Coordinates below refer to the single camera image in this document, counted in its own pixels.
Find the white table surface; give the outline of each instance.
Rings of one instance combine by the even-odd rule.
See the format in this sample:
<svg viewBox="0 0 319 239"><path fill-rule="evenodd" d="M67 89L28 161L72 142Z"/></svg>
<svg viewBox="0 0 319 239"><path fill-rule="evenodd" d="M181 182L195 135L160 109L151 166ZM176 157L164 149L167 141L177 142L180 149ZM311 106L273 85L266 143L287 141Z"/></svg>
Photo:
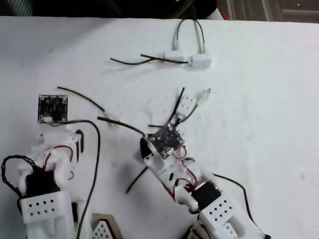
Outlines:
<svg viewBox="0 0 319 239"><path fill-rule="evenodd" d="M206 70L161 63L136 67L110 57L139 60L171 48L178 20L0 17L0 156L26 154L40 132L38 94L64 94L61 85L102 103L122 121L151 132L163 123L183 86L212 95L184 124L189 156L212 172L243 183L262 230L276 239L318 238L319 25L203 20L213 63ZM185 22L180 44L197 49L194 24ZM68 119L95 120L98 109L69 95ZM114 215L124 238L176 239L194 216L175 204L143 169L140 135L97 122L102 132L99 175L91 207ZM96 156L96 133L77 125L86 151L74 187L87 194ZM17 162L7 166L17 183ZM242 191L220 185L243 204ZM0 231L24 238L16 195L0 184Z"/></svg>

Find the white plastic part with holes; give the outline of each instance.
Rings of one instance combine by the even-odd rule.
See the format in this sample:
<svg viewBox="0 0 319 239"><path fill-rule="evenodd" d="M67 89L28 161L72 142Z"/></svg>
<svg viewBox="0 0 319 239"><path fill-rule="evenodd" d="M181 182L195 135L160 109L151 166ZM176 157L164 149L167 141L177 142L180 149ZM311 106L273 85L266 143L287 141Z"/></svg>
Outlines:
<svg viewBox="0 0 319 239"><path fill-rule="evenodd" d="M105 221L99 221L93 231L93 239L113 239L110 229Z"/></svg>
<svg viewBox="0 0 319 239"><path fill-rule="evenodd" d="M74 239L71 198L60 191L21 200L23 221L30 239Z"/></svg>
<svg viewBox="0 0 319 239"><path fill-rule="evenodd" d="M152 173L165 185L166 190L173 196L174 184L178 178L184 178L195 184L194 178L190 175L187 169L182 165L180 160L175 159L172 155L165 160L158 152L153 152L144 158L145 164ZM197 180L201 179L201 170L198 164L193 160L185 160L185 166L193 172ZM180 204L188 206L191 211L198 210L198 203L187 192L184 186L188 184L185 180L179 180L178 186L175 186L174 200Z"/></svg>
<svg viewBox="0 0 319 239"><path fill-rule="evenodd" d="M190 112L192 111L192 109L195 107L195 105L196 105L196 99L185 95L184 97L182 97L177 107L177 110L176 110L177 116L181 119L188 116Z"/></svg>
<svg viewBox="0 0 319 239"><path fill-rule="evenodd" d="M222 194L199 214L199 220L216 239L264 239L246 212Z"/></svg>

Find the connector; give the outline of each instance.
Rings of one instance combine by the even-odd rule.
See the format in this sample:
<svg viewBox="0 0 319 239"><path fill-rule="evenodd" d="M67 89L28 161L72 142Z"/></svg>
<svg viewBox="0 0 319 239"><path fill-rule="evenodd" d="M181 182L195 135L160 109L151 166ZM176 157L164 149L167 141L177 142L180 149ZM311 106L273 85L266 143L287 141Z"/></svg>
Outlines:
<svg viewBox="0 0 319 239"><path fill-rule="evenodd" d="M203 104L204 102L206 102L210 96L210 92L211 92L211 89L208 88L207 90L204 90L200 93L198 93L196 95L196 104L198 106L200 106L201 104Z"/></svg>
<svg viewBox="0 0 319 239"><path fill-rule="evenodd" d="M163 59L173 60L173 61L184 61L184 53L182 51L166 51L163 54Z"/></svg>
<svg viewBox="0 0 319 239"><path fill-rule="evenodd" d="M193 68L208 68L211 62L211 57L207 53L193 55L190 59L190 65Z"/></svg>

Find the small square circuit board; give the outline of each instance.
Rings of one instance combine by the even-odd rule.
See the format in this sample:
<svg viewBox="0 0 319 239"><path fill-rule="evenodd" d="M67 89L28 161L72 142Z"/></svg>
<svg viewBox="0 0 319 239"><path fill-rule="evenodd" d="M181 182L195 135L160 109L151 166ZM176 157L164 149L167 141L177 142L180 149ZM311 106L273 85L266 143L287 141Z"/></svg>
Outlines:
<svg viewBox="0 0 319 239"><path fill-rule="evenodd" d="M160 128L156 133L149 135L149 140L163 159L169 157L184 144L184 140L170 122Z"/></svg>
<svg viewBox="0 0 319 239"><path fill-rule="evenodd" d="M68 96L39 95L38 123L66 122Z"/></svg>

